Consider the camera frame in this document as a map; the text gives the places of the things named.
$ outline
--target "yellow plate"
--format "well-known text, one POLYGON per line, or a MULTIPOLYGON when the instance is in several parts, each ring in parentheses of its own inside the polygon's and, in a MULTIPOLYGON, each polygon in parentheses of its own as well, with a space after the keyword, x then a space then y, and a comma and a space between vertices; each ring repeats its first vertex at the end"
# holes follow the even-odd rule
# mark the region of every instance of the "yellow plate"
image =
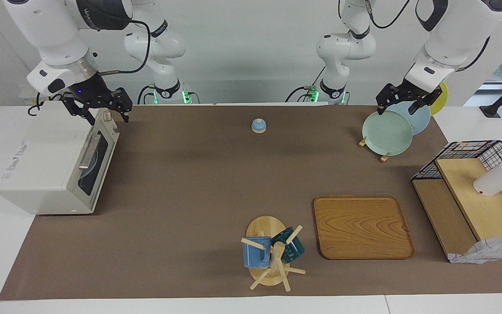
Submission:
POLYGON ((444 108, 444 106, 447 104, 448 100, 448 87, 447 84, 442 82, 439 84, 441 86, 441 89, 443 90, 443 93, 437 98, 437 100, 430 106, 431 108, 431 115, 434 116, 436 113, 441 111, 441 109, 444 108))

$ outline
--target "light blue plate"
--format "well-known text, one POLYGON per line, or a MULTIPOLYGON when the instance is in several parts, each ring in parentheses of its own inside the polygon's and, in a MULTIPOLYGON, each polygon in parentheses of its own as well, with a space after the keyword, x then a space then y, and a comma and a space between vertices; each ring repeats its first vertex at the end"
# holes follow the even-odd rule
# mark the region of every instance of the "light blue plate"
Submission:
POLYGON ((390 156, 404 153, 412 143, 413 131, 410 122, 400 113, 385 111, 382 116, 373 113, 363 123, 363 137, 367 147, 379 155, 390 156))
POLYGON ((431 119, 431 107, 423 106, 411 116, 408 112, 408 108, 410 108, 413 103, 413 101, 401 102, 390 106, 388 109, 390 111, 394 111, 395 113, 400 113, 404 118, 408 119, 412 125, 413 134, 417 135, 424 131, 424 129, 429 125, 429 121, 431 119))

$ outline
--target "rectangular wooden tray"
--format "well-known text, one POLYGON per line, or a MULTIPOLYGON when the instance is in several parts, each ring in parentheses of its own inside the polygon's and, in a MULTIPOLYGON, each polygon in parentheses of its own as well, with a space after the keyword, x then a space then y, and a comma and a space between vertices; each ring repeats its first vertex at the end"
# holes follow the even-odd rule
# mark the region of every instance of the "rectangular wooden tray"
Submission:
POLYGON ((416 252, 402 207, 393 197, 319 197, 314 205, 326 259, 408 259, 416 252))

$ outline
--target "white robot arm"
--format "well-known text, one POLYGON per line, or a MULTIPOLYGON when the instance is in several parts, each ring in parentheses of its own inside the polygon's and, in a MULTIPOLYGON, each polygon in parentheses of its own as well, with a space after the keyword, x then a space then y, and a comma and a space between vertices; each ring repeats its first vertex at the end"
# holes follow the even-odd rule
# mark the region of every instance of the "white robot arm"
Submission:
POLYGON ((315 89, 319 101, 340 103, 344 95, 350 68, 346 60, 363 60, 375 52, 375 37, 370 33, 369 15, 365 0, 346 0, 341 12, 347 34, 327 34, 317 42, 317 55, 325 62, 326 70, 315 89))
POLYGON ((482 49, 502 22, 502 0, 418 0, 416 15, 430 38, 402 84, 387 84, 377 95, 381 115, 402 101, 415 101, 410 114, 432 105, 441 94, 439 84, 482 49))
MULTIPOLYGON (((123 88, 110 91, 102 79, 109 74, 129 74, 133 71, 98 72, 89 46, 79 29, 123 30, 129 23, 145 24, 152 38, 148 66, 157 72, 155 85, 166 89, 178 82, 173 66, 165 59, 185 52, 183 40, 167 32, 167 22, 153 0, 2 0, 12 20, 33 44, 42 61, 28 74, 28 81, 40 93, 48 96, 68 88, 62 98, 72 115, 85 117, 94 123, 89 108, 107 107, 118 111, 128 122, 132 101, 123 88)), ((137 59, 146 58, 148 34, 127 36, 144 38, 125 40, 127 50, 137 59)))
MULTIPOLYGON (((168 59, 179 58, 185 54, 187 46, 181 36, 168 29, 159 4, 155 0, 133 0, 133 18, 151 21, 151 55, 146 66, 152 70, 156 95, 163 100, 183 99, 183 82, 179 80, 173 64, 168 59)), ((146 56, 148 36, 144 32, 127 34, 125 49, 133 58, 143 61, 146 56)))

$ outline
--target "brown table mat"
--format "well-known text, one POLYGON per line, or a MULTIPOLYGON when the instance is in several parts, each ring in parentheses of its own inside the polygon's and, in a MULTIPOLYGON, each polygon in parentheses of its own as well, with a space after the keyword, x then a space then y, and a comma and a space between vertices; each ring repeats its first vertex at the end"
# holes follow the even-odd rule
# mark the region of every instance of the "brown table mat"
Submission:
POLYGON ((449 264, 410 178, 446 144, 434 120, 385 164, 360 149, 375 107, 137 107, 91 216, 36 217, 0 300, 502 292, 502 260, 449 264), (253 119, 267 132, 251 131, 253 119), (313 200, 392 195, 416 245, 408 260, 326 260, 313 200), (243 266, 247 225, 303 225, 292 291, 243 266))

